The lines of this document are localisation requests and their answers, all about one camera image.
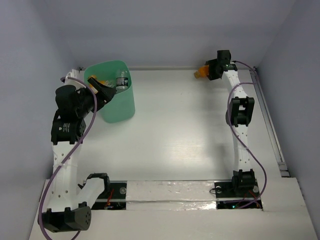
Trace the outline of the amber ribbed orange bottle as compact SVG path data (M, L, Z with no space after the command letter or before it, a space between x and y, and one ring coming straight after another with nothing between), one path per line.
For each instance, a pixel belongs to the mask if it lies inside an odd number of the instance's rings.
M204 65L200 67L196 72L194 72L194 77L196 79L205 78L209 76L209 65Z

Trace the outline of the clear Pepsi bottle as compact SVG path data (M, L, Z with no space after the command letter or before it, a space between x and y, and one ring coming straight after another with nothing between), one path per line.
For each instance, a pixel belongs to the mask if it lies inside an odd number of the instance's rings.
M128 72L124 69L120 69L116 73L116 91L122 93L129 88Z

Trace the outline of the small orange juice bottle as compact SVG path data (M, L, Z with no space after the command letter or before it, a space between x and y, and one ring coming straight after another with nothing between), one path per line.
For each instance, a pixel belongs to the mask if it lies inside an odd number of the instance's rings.
M105 85L105 82L102 80L98 80L96 75L91 75L87 78L87 82L89 83L89 87L93 90L94 93L97 93L101 87Z

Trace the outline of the clear water bottle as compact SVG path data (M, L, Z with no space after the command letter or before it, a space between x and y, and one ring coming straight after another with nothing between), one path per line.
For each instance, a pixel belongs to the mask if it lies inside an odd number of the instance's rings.
M106 80L104 85L109 87L109 88L116 88L117 81L115 79Z

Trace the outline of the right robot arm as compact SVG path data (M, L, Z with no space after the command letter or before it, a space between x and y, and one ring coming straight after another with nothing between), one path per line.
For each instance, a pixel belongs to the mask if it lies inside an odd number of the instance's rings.
M218 50L217 57L206 62L208 79L221 79L229 92L225 120L232 132L234 164L231 180L214 184L219 198L243 198L256 185L255 173L248 152L248 128L252 120L255 100L249 97L238 75L229 50Z

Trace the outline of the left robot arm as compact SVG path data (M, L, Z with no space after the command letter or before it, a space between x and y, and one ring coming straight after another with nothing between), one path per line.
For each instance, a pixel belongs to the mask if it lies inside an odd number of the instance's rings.
M91 209L98 197L110 194L107 173L91 173L84 185L77 183L78 157L97 111L116 94L114 87L90 76L87 83L73 77L62 78L55 91L57 110L53 117L51 142L53 173L42 195L38 224L52 233L86 231L91 224Z

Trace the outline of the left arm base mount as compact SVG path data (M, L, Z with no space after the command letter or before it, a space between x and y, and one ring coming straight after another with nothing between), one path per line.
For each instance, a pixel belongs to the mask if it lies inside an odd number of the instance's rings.
M86 178L83 185L78 184L79 188L82 189L86 181L93 178L103 179L106 187L95 200L91 207L92 210L126 209L127 181L110 181L107 173L92 173Z

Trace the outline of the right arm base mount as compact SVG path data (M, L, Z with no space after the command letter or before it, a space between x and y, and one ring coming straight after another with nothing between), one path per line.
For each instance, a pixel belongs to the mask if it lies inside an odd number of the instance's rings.
M253 169L233 171L231 180L218 181L209 191L218 199L218 209L261 209L262 202Z

